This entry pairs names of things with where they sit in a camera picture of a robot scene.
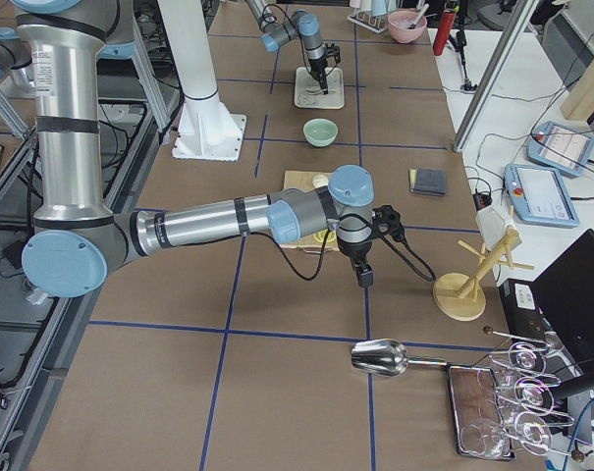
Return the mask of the white steamed bun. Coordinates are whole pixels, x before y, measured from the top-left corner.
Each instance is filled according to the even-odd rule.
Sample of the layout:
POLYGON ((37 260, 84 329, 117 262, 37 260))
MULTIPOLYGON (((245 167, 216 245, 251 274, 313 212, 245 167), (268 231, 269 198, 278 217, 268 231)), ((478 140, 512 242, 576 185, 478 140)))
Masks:
POLYGON ((329 184, 328 177, 323 174, 317 174, 312 177, 312 185, 314 188, 327 186, 329 184))

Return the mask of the light green bowl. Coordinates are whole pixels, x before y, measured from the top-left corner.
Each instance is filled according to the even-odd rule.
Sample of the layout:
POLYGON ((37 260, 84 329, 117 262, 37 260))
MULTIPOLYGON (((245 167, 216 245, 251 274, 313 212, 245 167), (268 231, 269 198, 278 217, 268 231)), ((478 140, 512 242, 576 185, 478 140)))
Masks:
POLYGON ((302 132, 305 140, 310 145, 314 147, 327 147, 335 142, 339 130, 333 121, 315 118, 303 125, 302 132))

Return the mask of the pink mixing bowl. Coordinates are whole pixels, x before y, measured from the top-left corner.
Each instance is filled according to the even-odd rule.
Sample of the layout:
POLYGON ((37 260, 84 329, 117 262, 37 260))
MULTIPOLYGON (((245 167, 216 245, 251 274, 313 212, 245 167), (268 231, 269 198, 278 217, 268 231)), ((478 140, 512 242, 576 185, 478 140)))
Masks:
POLYGON ((388 32, 400 44, 411 43, 419 38, 427 27, 427 20, 421 17, 416 21, 417 13, 408 10, 396 11, 388 15, 388 32))

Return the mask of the cream bear print tray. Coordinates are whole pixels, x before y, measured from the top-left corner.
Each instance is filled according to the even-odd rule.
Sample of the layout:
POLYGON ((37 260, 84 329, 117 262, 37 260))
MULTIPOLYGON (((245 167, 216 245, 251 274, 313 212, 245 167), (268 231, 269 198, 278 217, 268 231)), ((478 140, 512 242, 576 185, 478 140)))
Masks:
POLYGON ((339 110, 345 106, 344 75, 339 68, 327 68, 327 93, 310 76, 306 67, 296 69, 294 105, 301 109, 339 110))

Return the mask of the bamboo cutting board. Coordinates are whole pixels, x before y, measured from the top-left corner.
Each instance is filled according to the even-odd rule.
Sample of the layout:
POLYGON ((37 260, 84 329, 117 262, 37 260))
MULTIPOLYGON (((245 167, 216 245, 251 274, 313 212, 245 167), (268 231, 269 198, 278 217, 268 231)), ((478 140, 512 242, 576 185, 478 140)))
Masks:
MULTIPOLYGON (((314 188, 312 185, 312 177, 317 174, 326 175, 329 178, 331 177, 330 173, 324 172, 305 172, 305 171, 286 171, 284 175, 284 189, 295 188, 299 189, 305 193, 313 192, 316 193, 317 189, 322 187, 314 188)), ((328 230, 330 226, 327 222, 324 222, 322 225, 322 230, 328 230)), ((336 240, 330 244, 327 244, 327 240, 324 240, 323 243, 316 242, 312 235, 304 235, 302 238, 294 241, 289 242, 281 242, 280 246, 282 248, 291 248, 291 249, 298 249, 302 250, 306 253, 310 254, 319 254, 321 249, 324 251, 339 251, 340 248, 338 246, 338 239, 336 233, 336 240)))

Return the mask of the lemon slice near edge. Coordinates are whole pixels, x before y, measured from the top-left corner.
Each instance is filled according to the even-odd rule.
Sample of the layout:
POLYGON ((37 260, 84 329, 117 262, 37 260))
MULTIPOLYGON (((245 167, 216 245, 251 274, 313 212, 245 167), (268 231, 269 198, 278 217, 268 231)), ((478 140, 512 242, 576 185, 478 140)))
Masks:
POLYGON ((313 234, 312 237, 318 243, 323 243, 324 240, 327 240, 327 244, 330 244, 336 240, 336 232, 324 230, 313 234))

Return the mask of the dish rack with cups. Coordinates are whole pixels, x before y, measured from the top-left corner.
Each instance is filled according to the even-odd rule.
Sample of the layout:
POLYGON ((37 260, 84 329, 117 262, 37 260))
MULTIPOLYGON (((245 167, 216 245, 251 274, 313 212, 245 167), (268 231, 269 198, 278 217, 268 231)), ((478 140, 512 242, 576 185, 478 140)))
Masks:
POLYGON ((400 5, 398 0, 350 0, 352 8, 347 20, 375 33, 387 29, 387 18, 400 5))

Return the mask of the steel scoop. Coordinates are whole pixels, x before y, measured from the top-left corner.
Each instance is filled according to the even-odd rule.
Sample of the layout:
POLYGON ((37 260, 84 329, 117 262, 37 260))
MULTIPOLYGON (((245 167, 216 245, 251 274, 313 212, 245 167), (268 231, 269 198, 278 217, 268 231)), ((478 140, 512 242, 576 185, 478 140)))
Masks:
POLYGON ((412 356, 405 345, 393 339, 365 340, 351 349, 351 365, 360 371, 383 377, 396 377, 408 367, 445 368, 442 358, 412 356))

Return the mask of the wooden mug tree stand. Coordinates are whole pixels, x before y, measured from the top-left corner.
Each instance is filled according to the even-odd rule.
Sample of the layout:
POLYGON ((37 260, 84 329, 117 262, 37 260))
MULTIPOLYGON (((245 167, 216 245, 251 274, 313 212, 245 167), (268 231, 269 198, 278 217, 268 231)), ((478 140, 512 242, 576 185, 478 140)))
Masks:
POLYGON ((478 319, 486 308, 486 296, 480 282, 494 266, 534 269, 533 265, 513 261, 513 249, 520 243, 519 232, 513 225, 505 228, 502 237, 492 249, 483 242, 481 249, 476 250, 459 240, 459 246, 478 258, 477 266, 471 275, 452 272, 436 280, 432 294, 439 309, 454 320, 468 322, 478 319))

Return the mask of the grey yellow folded cloth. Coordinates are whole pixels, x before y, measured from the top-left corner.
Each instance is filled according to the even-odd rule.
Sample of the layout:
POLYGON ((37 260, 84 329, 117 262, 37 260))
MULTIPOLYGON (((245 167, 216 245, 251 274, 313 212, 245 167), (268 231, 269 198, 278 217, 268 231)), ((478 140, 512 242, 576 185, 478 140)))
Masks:
POLYGON ((447 176, 442 170, 411 168, 408 180, 409 189, 413 193, 434 196, 444 196, 447 193, 447 176))

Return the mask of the white cup on stand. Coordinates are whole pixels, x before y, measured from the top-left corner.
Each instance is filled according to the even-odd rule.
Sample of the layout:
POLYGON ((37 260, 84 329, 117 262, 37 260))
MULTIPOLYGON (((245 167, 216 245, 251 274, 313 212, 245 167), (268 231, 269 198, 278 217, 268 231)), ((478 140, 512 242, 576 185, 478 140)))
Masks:
POLYGON ((504 208, 496 206, 488 206, 479 210, 475 221, 489 250, 498 244, 507 228, 514 225, 513 217, 504 208))

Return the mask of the red bottle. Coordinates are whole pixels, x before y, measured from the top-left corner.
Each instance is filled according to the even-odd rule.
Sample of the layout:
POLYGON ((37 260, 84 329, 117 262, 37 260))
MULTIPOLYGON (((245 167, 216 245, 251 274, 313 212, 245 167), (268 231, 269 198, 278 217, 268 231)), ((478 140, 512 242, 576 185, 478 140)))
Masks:
POLYGON ((456 9, 445 9, 441 14, 436 36, 433 41, 433 53, 435 56, 441 56, 443 54, 446 44, 449 41, 457 13, 456 9))

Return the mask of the near blue teach pendant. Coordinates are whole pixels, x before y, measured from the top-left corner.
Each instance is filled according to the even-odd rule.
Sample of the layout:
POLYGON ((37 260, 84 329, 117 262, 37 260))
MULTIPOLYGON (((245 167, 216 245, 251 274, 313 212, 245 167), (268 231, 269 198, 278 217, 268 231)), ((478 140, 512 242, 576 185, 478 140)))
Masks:
POLYGON ((575 228, 580 224, 557 169, 508 164, 505 187, 517 216, 534 225, 575 228))

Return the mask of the blue teach pendant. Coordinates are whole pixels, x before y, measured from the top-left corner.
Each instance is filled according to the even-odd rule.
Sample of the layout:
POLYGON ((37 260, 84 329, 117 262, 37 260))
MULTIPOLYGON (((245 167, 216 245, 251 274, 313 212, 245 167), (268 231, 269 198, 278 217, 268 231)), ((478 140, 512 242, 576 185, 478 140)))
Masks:
POLYGON ((527 143, 527 158, 576 178, 584 172, 593 148, 592 133, 548 121, 532 132, 527 143))
POLYGON ((580 224, 557 169, 508 164, 505 187, 517 216, 534 225, 575 228, 580 224))

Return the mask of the dark tray with glass rack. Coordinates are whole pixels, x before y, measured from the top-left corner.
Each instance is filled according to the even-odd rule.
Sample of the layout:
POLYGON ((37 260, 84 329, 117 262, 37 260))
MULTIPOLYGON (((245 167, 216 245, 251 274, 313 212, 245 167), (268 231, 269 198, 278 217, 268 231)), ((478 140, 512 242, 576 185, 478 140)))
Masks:
POLYGON ((539 339, 490 326, 483 332, 503 342, 470 366, 447 367, 458 454, 495 461, 513 460, 519 450, 547 455, 552 432, 575 424, 555 398, 562 380, 548 370, 563 344, 554 332, 539 339))

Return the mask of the black monitor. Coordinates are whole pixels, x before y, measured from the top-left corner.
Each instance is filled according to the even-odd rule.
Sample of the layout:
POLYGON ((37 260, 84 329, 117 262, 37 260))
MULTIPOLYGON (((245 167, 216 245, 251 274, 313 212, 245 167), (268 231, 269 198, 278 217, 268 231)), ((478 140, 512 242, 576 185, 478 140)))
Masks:
POLYGON ((594 359, 594 231, 585 231, 549 265, 532 292, 574 359, 594 359))

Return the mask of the far blue teach pendant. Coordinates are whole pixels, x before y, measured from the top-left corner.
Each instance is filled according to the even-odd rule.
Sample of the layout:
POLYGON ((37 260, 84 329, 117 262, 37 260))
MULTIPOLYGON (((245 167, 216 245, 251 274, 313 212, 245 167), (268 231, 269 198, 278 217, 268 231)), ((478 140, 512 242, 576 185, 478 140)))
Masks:
POLYGON ((532 132, 527 143, 527 158, 576 178, 584 172, 593 148, 592 133, 548 121, 532 132))

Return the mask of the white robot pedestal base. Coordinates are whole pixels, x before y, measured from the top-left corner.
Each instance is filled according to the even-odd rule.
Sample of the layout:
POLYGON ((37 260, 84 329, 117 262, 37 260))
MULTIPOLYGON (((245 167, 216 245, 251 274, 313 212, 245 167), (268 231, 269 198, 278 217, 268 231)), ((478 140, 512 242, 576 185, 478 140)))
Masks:
POLYGON ((199 1, 158 3, 185 101, 173 156, 234 162, 239 159, 246 116, 222 102, 199 1))

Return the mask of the aluminium frame post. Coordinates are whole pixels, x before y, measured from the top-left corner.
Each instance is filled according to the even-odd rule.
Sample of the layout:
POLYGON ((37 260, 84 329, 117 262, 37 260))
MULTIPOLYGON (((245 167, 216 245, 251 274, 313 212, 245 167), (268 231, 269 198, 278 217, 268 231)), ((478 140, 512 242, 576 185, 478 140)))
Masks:
POLYGON ((453 150, 455 152, 462 152, 466 144, 470 141, 474 128, 479 123, 479 119, 488 104, 498 78, 511 56, 519 37, 525 31, 538 3, 538 0, 517 2, 512 16, 502 32, 496 48, 488 62, 478 88, 462 118, 456 138, 453 142, 453 150))

